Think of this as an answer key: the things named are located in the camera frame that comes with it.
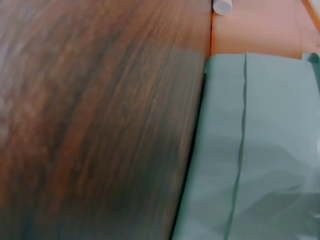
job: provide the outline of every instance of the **dark brown wood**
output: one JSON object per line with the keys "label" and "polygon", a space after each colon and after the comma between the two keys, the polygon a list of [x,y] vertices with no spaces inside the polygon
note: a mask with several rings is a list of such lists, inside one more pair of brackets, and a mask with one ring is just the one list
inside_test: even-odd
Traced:
{"label": "dark brown wood", "polygon": [[211,0],[0,0],[0,239],[164,240]]}

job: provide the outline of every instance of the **gray-green cloth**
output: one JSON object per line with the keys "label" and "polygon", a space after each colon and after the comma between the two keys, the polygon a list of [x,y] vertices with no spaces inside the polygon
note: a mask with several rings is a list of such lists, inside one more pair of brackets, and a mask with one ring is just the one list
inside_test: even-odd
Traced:
{"label": "gray-green cloth", "polygon": [[305,57],[210,59],[174,240],[320,239],[320,64]]}

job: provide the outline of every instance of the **crease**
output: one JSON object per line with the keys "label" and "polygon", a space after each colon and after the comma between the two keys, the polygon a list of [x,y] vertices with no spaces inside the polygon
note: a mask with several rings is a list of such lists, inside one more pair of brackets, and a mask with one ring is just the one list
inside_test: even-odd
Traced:
{"label": "crease", "polygon": [[239,191],[239,183],[240,183],[240,175],[243,165],[243,158],[244,158],[244,144],[245,144],[245,133],[246,133],[246,114],[247,114],[247,53],[244,55],[244,68],[243,68],[243,75],[244,75],[244,87],[243,87],[243,113],[242,113],[242,122],[241,122],[241,143],[239,146],[238,152],[238,172],[234,182],[233,193],[232,193],[232,203],[231,203],[231,211],[229,214],[229,218],[227,220],[226,229],[224,232],[224,240],[229,239],[229,235],[231,232],[231,226],[235,214],[236,203],[238,198],[238,191]]}

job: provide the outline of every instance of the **white object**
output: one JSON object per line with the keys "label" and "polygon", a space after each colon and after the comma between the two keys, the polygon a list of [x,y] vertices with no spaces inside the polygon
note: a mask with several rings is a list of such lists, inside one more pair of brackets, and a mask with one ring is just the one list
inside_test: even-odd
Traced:
{"label": "white object", "polygon": [[227,15],[232,10],[232,0],[214,0],[213,10],[219,15]]}

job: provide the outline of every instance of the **white cap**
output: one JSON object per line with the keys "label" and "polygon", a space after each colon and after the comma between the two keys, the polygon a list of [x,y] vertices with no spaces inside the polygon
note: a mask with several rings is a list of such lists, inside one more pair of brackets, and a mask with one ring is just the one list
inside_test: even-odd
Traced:
{"label": "white cap", "polygon": [[213,10],[219,15],[227,15],[232,10],[232,0],[214,0]]}

